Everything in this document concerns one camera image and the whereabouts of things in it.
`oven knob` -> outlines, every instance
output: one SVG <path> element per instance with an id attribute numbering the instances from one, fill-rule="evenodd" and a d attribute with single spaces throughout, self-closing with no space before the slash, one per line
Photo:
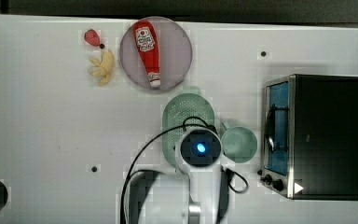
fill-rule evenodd
<path id="1" fill-rule="evenodd" d="M 280 179 L 274 180 L 272 181 L 272 187 L 275 188 L 277 191 L 281 191 L 283 190 L 283 182 Z"/>
<path id="2" fill-rule="evenodd" d="M 270 175 L 266 175 L 260 178 L 261 181 L 265 182 L 266 185 L 270 185 L 272 181 L 272 177 Z"/>

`toaster oven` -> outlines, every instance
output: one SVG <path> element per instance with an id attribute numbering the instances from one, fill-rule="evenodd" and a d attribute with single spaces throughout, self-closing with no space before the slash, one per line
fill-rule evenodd
<path id="1" fill-rule="evenodd" d="M 358 200 L 358 77 L 268 82 L 261 180 L 289 199 Z"/>

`plate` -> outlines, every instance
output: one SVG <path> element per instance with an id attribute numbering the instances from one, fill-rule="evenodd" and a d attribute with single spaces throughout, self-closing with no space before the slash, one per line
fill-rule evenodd
<path id="1" fill-rule="evenodd" d="M 190 68 L 193 51 L 185 30 L 178 23 L 163 17 L 147 17 L 156 31 L 159 47 L 161 84 L 157 90 L 169 90 L 184 79 Z M 153 90 L 132 34 L 124 34 L 120 45 L 120 61 L 124 72 L 134 83 Z"/>

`oven door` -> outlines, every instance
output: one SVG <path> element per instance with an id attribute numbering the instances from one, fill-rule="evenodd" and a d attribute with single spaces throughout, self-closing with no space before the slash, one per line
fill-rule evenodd
<path id="1" fill-rule="evenodd" d="M 268 87 L 267 118 L 265 122 L 265 169 L 287 176 L 289 160 L 288 112 L 289 83 Z"/>

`white table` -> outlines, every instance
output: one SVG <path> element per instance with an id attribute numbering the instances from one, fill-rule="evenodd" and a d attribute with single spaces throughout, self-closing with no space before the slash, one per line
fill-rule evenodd
<path id="1" fill-rule="evenodd" d="M 99 52 L 84 32 L 102 30 L 118 59 L 132 23 L 0 15 L 0 179 L 10 189 L 0 223 L 117 223 L 131 160 L 160 132 L 164 106 L 182 86 L 199 86 L 219 118 L 239 119 L 260 143 L 264 82 L 293 73 L 358 76 L 358 29 L 180 22 L 194 57 L 178 88 L 145 91 L 120 67 L 98 87 L 87 66 Z M 160 142 L 139 163 L 170 167 Z M 230 192 L 224 223 L 358 223 L 358 202 L 285 200 L 261 186 L 259 168 L 260 149 L 235 166 L 250 189 Z"/>

